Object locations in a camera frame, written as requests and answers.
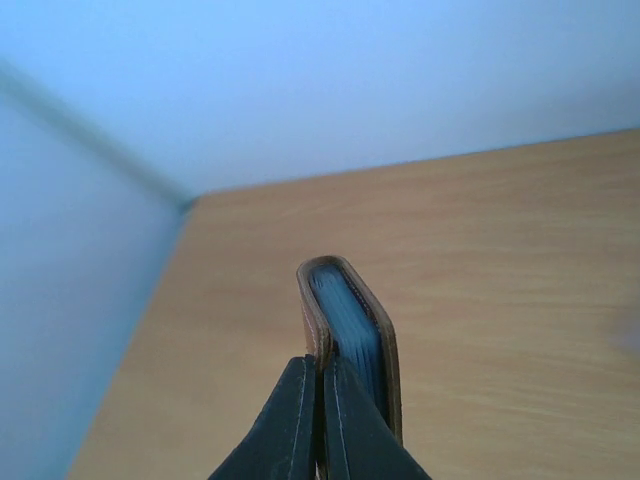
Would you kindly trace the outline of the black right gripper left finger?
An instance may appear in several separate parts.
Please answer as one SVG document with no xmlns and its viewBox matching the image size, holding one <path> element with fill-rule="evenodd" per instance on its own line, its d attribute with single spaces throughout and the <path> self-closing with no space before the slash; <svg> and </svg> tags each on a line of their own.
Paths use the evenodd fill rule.
<svg viewBox="0 0 640 480">
<path fill-rule="evenodd" d="M 210 477 L 312 479 L 316 383 L 315 358 L 292 358 L 247 435 Z"/>
</svg>

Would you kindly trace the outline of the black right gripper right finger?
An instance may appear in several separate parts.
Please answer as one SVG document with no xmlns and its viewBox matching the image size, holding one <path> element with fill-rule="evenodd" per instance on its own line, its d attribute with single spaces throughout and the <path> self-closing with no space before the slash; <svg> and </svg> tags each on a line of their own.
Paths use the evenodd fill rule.
<svg viewBox="0 0 640 480">
<path fill-rule="evenodd" d="M 429 477 L 396 440 L 354 367 L 342 357 L 332 357 L 324 372 L 324 416 L 329 479 Z"/>
</svg>

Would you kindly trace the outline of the brown leather card holder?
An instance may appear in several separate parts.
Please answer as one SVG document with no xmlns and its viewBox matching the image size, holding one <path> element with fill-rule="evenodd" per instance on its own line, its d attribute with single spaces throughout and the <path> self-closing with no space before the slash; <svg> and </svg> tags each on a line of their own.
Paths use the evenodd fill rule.
<svg viewBox="0 0 640 480">
<path fill-rule="evenodd" d="M 296 279 L 307 350 L 318 375 L 333 354 L 347 358 L 394 439 L 403 444 L 398 347 L 388 313 L 342 256 L 308 259 L 298 267 Z"/>
</svg>

